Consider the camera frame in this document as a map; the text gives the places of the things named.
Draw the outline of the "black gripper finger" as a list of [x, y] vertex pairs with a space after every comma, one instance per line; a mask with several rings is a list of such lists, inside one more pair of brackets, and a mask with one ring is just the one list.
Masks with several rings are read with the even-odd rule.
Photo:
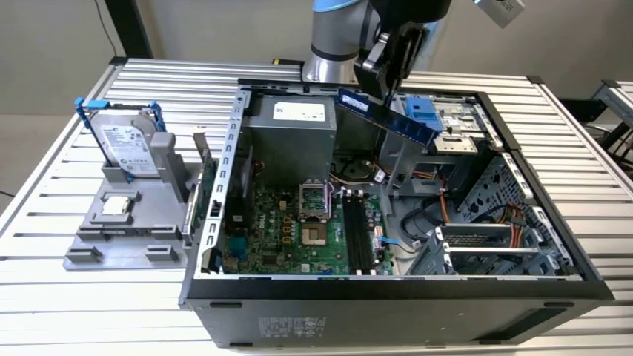
[[395, 68], [400, 80], [410, 77], [416, 58], [426, 46], [428, 37], [430, 30], [423, 24], [407, 22], [399, 28]]
[[379, 35], [374, 47], [359, 53], [356, 78], [363, 92], [383, 106], [387, 106], [392, 99], [400, 71], [398, 39], [391, 35]]

